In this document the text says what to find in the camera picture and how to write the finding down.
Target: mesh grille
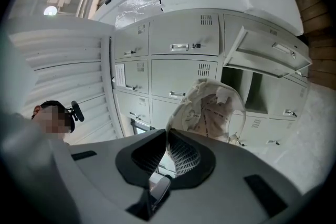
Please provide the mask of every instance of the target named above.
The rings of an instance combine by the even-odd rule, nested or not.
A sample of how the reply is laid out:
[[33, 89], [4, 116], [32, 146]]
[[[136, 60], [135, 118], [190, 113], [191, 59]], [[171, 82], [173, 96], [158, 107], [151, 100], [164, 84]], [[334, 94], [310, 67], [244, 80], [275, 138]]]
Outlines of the mesh grille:
[[176, 176], [187, 173], [201, 161], [198, 151], [176, 136], [171, 136], [170, 149], [175, 163]]

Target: plastic bag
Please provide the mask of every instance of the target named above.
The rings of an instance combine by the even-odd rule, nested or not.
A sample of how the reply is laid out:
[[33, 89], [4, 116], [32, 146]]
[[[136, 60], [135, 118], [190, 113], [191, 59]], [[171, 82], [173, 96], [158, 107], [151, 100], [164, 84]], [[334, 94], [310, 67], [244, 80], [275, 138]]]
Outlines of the plastic bag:
[[[243, 123], [237, 134], [229, 137], [228, 126], [235, 110], [243, 112]], [[236, 144], [245, 119], [244, 103], [235, 89], [215, 80], [199, 79], [170, 117], [166, 131], [175, 128]]]

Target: ceiling light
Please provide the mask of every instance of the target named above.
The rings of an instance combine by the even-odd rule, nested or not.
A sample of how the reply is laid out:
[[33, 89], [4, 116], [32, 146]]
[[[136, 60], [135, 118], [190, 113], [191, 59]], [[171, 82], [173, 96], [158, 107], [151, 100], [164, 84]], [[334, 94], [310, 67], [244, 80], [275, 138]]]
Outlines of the ceiling light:
[[57, 8], [54, 6], [49, 6], [44, 10], [44, 15], [56, 15], [57, 14]]

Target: metal locker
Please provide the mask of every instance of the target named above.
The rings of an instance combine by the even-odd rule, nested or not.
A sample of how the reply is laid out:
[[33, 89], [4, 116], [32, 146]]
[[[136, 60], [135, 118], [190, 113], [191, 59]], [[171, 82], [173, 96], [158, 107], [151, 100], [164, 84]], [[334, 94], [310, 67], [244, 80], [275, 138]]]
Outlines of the metal locker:
[[117, 93], [120, 113], [132, 119], [150, 123], [149, 98], [120, 92]]
[[153, 120], [152, 126], [157, 129], [164, 129], [168, 123], [170, 116], [173, 114], [178, 104], [164, 102], [152, 99], [153, 104]]
[[148, 55], [149, 22], [132, 24], [115, 32], [115, 59]]
[[277, 99], [274, 100], [268, 113], [291, 118], [298, 117], [306, 101], [307, 88], [288, 79], [282, 79], [279, 81], [278, 90]]
[[[265, 133], [268, 130], [268, 119], [247, 116], [243, 131], [240, 135], [240, 142], [244, 146], [265, 146]], [[243, 122], [242, 115], [233, 114], [229, 122], [229, 135], [233, 135], [239, 131]]]
[[118, 87], [119, 89], [126, 89], [130, 91], [142, 92], [148, 94], [148, 61], [129, 61], [118, 62], [118, 65], [124, 64], [125, 68], [125, 87]]
[[293, 35], [259, 22], [225, 15], [224, 65], [282, 78], [312, 63]]
[[274, 79], [263, 76], [260, 87], [260, 94], [264, 97], [268, 114], [289, 118], [300, 116], [307, 93], [305, 86], [287, 78]]
[[268, 129], [265, 133], [260, 135], [268, 145], [281, 145], [286, 142], [286, 139], [291, 134], [295, 120], [268, 120]]
[[219, 54], [217, 13], [178, 11], [153, 19], [151, 54]]
[[216, 69], [209, 61], [152, 60], [152, 95], [180, 100], [197, 79], [215, 79]]

